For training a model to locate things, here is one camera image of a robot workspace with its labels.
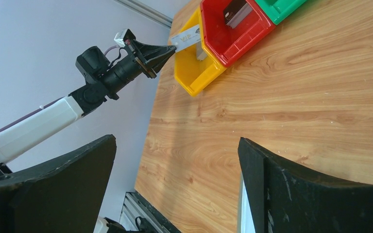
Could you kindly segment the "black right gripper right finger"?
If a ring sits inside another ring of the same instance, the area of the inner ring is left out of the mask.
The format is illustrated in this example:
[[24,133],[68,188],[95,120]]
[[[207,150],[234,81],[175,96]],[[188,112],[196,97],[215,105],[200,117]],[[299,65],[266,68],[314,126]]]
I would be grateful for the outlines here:
[[257,233],[373,233],[373,184],[310,169],[244,137],[237,153]]

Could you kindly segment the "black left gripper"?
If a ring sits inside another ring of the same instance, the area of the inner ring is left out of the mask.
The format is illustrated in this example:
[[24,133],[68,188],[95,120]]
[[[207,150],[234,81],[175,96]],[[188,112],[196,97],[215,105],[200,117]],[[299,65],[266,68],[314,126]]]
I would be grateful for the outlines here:
[[140,74],[156,78],[165,63],[176,52],[174,45],[149,45],[130,40],[124,47],[127,55],[113,65],[107,72],[107,89],[109,94],[119,92]]

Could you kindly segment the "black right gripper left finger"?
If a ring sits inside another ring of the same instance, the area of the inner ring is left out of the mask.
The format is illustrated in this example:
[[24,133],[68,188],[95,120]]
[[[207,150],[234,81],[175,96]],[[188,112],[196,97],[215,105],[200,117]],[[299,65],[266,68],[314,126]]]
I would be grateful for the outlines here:
[[91,233],[116,156],[107,134],[13,173],[0,170],[0,233]]

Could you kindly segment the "white VIP credit card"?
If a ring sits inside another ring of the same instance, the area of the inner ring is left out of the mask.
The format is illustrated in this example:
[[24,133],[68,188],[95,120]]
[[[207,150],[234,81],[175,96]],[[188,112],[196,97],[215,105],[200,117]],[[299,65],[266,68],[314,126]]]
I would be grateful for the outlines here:
[[176,52],[180,52],[201,41],[200,26],[194,25],[178,33],[170,39],[172,45],[176,47]]

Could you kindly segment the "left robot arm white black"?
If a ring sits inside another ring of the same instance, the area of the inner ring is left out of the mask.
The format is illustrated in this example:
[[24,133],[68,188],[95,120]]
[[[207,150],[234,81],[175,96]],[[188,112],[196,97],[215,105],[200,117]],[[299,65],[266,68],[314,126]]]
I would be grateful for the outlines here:
[[57,132],[92,113],[108,99],[117,100],[118,92],[141,74],[155,78],[176,52],[174,45],[147,45],[135,39],[118,41],[126,51],[109,61],[96,46],[76,59],[85,84],[0,129],[0,176],[11,171],[7,164]]

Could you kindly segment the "silver card in yellow bin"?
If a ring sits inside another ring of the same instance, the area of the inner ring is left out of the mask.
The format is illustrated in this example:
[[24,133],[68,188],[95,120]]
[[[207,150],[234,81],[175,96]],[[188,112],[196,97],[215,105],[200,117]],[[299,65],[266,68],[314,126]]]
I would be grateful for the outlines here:
[[203,61],[207,57],[206,52],[202,48],[201,41],[196,44],[196,50],[195,51],[196,51],[196,59],[198,61]]

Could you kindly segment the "black card in red bin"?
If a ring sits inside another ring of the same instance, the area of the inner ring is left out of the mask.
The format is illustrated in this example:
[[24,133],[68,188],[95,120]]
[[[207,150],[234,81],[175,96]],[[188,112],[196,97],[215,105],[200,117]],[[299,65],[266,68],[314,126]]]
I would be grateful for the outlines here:
[[252,10],[246,0],[232,0],[223,10],[224,22],[234,29]]

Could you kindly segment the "yellow plastic bin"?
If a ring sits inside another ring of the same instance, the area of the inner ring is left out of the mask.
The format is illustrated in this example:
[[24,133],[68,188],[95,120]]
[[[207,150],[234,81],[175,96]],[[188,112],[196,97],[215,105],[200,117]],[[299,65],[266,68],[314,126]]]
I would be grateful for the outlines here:
[[204,41],[203,19],[200,7],[195,10],[180,32],[197,24],[200,26],[202,48],[206,52],[207,57],[203,61],[196,59],[196,44],[175,54],[174,77],[191,96],[196,96],[202,92],[226,70],[226,67],[218,60]]

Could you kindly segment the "red plastic bin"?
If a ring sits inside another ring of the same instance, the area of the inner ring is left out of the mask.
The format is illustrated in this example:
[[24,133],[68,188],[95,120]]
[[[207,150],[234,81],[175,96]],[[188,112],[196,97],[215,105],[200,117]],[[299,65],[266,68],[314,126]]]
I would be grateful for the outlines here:
[[204,44],[225,67],[230,67],[276,27],[254,0],[247,1],[251,12],[235,28],[227,26],[223,11],[229,3],[229,0],[200,3]]

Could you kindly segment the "green plastic bin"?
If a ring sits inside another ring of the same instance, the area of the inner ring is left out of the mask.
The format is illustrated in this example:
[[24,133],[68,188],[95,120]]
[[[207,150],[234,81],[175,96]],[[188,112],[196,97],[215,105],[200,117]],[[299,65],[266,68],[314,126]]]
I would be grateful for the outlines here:
[[255,0],[255,2],[269,19],[278,25],[303,5],[306,0]]

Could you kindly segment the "left aluminium frame post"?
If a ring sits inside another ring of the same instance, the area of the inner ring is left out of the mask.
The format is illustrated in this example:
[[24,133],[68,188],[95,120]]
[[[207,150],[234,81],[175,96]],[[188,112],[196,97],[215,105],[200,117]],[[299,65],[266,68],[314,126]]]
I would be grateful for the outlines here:
[[135,11],[136,13],[170,29],[172,27],[172,18],[147,6],[138,0],[115,0],[115,2]]

